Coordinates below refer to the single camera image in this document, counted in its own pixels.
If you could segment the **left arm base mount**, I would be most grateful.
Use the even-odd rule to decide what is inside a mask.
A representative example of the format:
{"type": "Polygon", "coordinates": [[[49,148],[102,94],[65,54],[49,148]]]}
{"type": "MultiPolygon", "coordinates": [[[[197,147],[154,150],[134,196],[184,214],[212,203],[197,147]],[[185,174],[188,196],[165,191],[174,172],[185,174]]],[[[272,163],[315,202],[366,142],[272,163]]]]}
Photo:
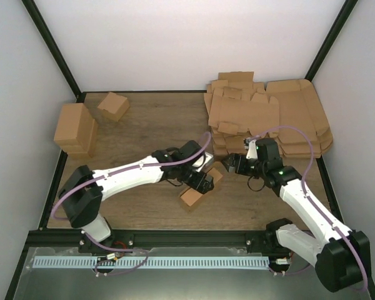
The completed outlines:
{"type": "Polygon", "coordinates": [[[122,241],[115,240],[115,235],[111,234],[109,237],[99,242],[90,236],[85,230],[81,230],[81,240],[79,241],[79,250],[82,253],[132,253],[133,248],[124,244],[122,241]]]}

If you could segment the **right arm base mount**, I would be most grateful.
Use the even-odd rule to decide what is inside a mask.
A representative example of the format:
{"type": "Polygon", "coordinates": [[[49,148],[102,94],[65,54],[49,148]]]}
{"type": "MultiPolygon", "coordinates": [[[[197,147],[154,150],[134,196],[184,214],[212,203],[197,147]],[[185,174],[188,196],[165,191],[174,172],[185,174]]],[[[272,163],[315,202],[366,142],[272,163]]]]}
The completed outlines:
{"type": "Polygon", "coordinates": [[[290,253],[292,250],[283,247],[276,235],[269,231],[248,231],[244,235],[246,248],[249,253],[261,253],[265,256],[277,256],[290,253]]]}

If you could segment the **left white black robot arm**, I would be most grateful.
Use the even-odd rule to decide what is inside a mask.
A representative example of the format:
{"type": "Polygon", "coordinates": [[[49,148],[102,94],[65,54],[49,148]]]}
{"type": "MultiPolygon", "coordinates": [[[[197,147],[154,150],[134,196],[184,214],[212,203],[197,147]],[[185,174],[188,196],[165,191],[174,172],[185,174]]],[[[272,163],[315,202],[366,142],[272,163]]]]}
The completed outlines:
{"type": "Polygon", "coordinates": [[[106,253],[114,247],[115,237],[100,215],[103,201],[138,186],[172,180],[206,194],[214,188],[213,177],[204,172],[212,162],[213,155],[190,140],[112,169],[92,171],[87,165],[79,166],[57,196],[71,227],[82,229],[93,238],[94,246],[106,253]]]}

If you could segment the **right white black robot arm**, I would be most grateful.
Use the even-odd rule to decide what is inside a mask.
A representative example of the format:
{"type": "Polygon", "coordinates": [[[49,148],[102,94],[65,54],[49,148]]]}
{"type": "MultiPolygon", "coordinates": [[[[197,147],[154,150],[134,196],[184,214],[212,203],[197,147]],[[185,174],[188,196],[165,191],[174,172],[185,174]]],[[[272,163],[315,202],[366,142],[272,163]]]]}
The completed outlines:
{"type": "Polygon", "coordinates": [[[310,230],[307,234],[290,221],[268,225],[265,236],[269,250],[288,248],[305,259],[322,285],[331,292],[363,283],[368,288],[371,252],[368,237],[334,217],[308,188],[304,176],[286,166],[276,141],[247,139],[247,154],[232,153],[222,160],[230,173],[262,179],[264,185],[288,204],[310,230]]]}

